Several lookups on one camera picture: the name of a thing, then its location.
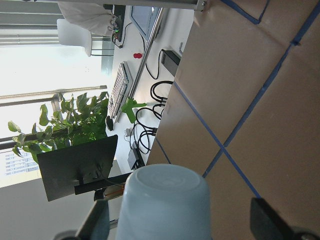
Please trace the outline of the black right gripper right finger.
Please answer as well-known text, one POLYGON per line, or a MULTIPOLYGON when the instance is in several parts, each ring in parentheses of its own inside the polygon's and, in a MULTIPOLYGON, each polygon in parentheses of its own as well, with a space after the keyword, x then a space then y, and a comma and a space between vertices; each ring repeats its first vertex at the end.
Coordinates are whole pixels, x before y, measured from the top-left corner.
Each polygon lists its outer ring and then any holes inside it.
POLYGON ((251 199, 249 226, 255 240, 300 239, 263 198, 251 199))

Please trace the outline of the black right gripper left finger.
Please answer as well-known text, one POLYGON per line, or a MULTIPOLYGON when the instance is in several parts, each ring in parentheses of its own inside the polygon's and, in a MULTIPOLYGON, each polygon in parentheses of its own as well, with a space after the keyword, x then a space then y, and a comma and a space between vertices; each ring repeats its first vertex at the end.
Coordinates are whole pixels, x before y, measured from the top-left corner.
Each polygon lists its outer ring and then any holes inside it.
POLYGON ((107 240, 110 233, 108 200, 94 202, 86 220, 75 234, 76 240, 107 240))

